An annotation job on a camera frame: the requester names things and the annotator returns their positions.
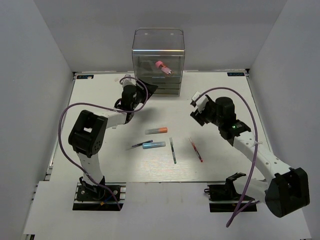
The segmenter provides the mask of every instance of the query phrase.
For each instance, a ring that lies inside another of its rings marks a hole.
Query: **black pen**
[[[174,164],[177,164],[175,150],[174,150],[174,141],[172,140],[172,137],[170,137],[169,140],[170,140],[170,145],[171,145],[173,161],[174,161]]]

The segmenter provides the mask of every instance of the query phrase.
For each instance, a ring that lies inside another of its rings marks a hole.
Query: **gray wall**
[[[288,0],[250,71],[274,152],[309,177],[303,209],[320,240],[320,1]]]
[[[17,240],[73,75],[32,0],[0,1],[0,32],[0,234]]]
[[[139,27],[184,30],[187,70],[250,68],[286,0],[35,0],[72,71],[133,70]]]

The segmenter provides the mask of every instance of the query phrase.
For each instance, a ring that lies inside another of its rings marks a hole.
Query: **acrylic container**
[[[185,63],[184,32],[164,27],[137,29],[132,62],[137,78],[158,86],[154,94],[179,96]]]

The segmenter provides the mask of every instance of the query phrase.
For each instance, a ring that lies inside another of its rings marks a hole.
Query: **white tabletop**
[[[122,93],[122,86],[115,79],[123,76],[124,74],[96,74],[93,79],[75,80],[70,103],[88,102],[112,108]],[[186,72],[183,75],[179,97],[152,96],[131,122],[119,125],[116,129],[106,130],[102,148],[98,153],[105,180],[107,182],[209,182],[223,181],[236,172],[248,173],[251,162],[220,136],[215,125],[206,124],[201,127],[190,117],[190,113],[195,110],[190,105],[193,94],[218,86],[233,88],[243,95],[256,118],[259,140],[267,144],[246,77],[228,77],[226,72]],[[209,95],[213,100],[221,96],[232,98],[237,117],[253,129],[246,106],[233,92],[216,90]],[[88,106],[75,106],[68,111],[62,132],[63,145],[67,153],[77,162],[79,159],[68,144],[68,136],[80,111],[84,109],[97,115],[103,113],[101,109]],[[146,129],[160,127],[167,127],[168,133],[145,135]],[[173,161],[170,137],[173,138],[177,164]],[[197,158],[188,140],[189,137],[202,156],[202,163]],[[153,149],[138,147],[127,150],[130,146],[147,140],[165,141],[166,147]],[[54,155],[51,178],[77,179],[80,176],[81,172],[65,159],[58,148]],[[257,169],[253,177],[263,179]]]
[[[114,79],[122,76],[103,74],[94,75],[93,79],[76,80],[71,103],[88,102],[112,107],[122,92],[119,82]],[[77,181],[82,173],[62,156],[58,148],[51,179],[39,183],[24,233],[34,234],[35,240],[310,238],[301,210],[277,218],[266,205],[258,204],[257,212],[239,214],[229,228],[225,225],[231,213],[210,213],[209,199],[203,192],[207,187],[205,182],[223,181],[235,172],[247,173],[251,165],[246,157],[221,138],[216,126],[201,127],[189,116],[194,110],[190,106],[194,92],[218,86],[234,88],[247,99],[257,119],[259,140],[266,142],[245,77],[227,77],[225,72],[187,72],[183,76],[180,97],[153,96],[129,124],[108,129],[105,133],[99,152],[102,173],[107,182],[126,182],[125,202],[120,212],[72,210]],[[213,100],[220,96],[231,97],[238,118],[252,128],[248,110],[237,96],[225,90],[212,92],[210,96]],[[77,162],[77,155],[68,145],[68,135],[83,109],[96,114],[101,111],[76,106],[67,114],[63,145]],[[168,127],[168,133],[144,134],[145,129],[158,127]],[[173,138],[177,164],[173,161],[169,137]],[[188,137],[194,140],[203,163],[197,158]],[[128,146],[149,139],[166,141],[167,146],[126,150]],[[254,176],[263,178],[258,170]]]

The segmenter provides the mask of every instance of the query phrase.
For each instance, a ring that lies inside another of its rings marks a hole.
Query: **pink test tube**
[[[164,72],[166,75],[170,76],[171,74],[173,74],[174,72],[168,68],[162,61],[157,61],[155,63],[155,66],[160,69],[162,72]]]

